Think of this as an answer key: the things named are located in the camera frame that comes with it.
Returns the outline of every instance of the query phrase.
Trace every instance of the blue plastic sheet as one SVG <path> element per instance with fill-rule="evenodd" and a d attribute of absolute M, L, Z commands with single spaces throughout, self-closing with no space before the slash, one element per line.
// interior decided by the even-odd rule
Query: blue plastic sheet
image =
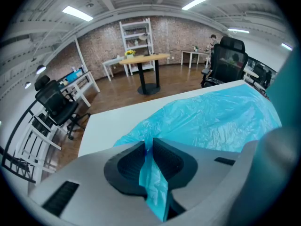
<path fill-rule="evenodd" d="M 152 158 L 152 139 L 170 139 L 190 146 L 240 152 L 252 140 L 280 127 L 272 103 L 248 85 L 173 101 L 140 122 L 115 143 L 145 141 L 149 153 L 140 172 L 147 204 L 166 220 L 167 182 Z"/>

